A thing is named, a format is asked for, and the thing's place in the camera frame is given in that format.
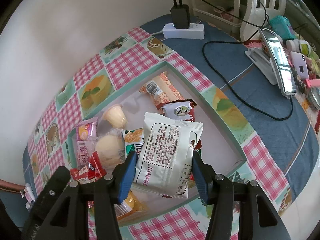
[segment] red snack wrapper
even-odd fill
[[[92,153],[89,163],[86,166],[79,170],[77,168],[71,169],[70,173],[72,178],[80,184],[97,181],[107,174],[105,169],[102,168],[97,152]]]

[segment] white snack package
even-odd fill
[[[203,123],[145,113],[144,144],[133,186],[160,195],[188,198],[192,153],[202,130]]]

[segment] white plastic chair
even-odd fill
[[[272,19],[277,15],[284,14],[286,0],[269,0],[268,4],[266,3],[266,0],[260,0],[260,3],[262,3],[266,7],[266,11],[270,19]],[[258,4],[258,7],[257,7],[256,0],[248,0],[247,10],[244,15],[244,20],[256,25],[262,25],[264,21],[264,16],[265,16],[265,13],[264,13],[263,6],[261,4]],[[248,23],[242,22],[242,25],[240,27],[241,41],[245,41],[248,38],[250,38],[251,35],[256,30],[257,30],[257,27],[254,27]],[[252,39],[258,39],[258,37],[259,37],[259,33],[256,33],[256,35]]]

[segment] pink snack wrapper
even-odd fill
[[[91,147],[92,142],[88,141],[88,137],[97,136],[98,119],[98,117],[93,117],[88,120],[83,120],[76,126],[76,144],[78,147],[76,157],[78,167],[83,167],[89,163],[93,149]]]
[[[98,117],[79,122],[76,126],[77,141],[86,141],[88,136],[97,136]]]

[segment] barcode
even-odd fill
[[[143,143],[137,143],[137,144],[135,144],[135,147],[136,147],[137,154],[140,154],[141,149],[143,147]]]
[[[124,162],[125,161],[125,152],[123,149],[118,151],[119,157],[120,157],[120,161]]]
[[[121,205],[115,205],[115,212],[116,216],[120,217],[124,214],[127,214],[129,211],[125,208],[125,206]]]
[[[146,89],[147,89],[148,93],[150,93],[152,95],[155,95],[155,93],[160,91],[157,84],[153,81],[151,81],[148,85],[146,85]]]

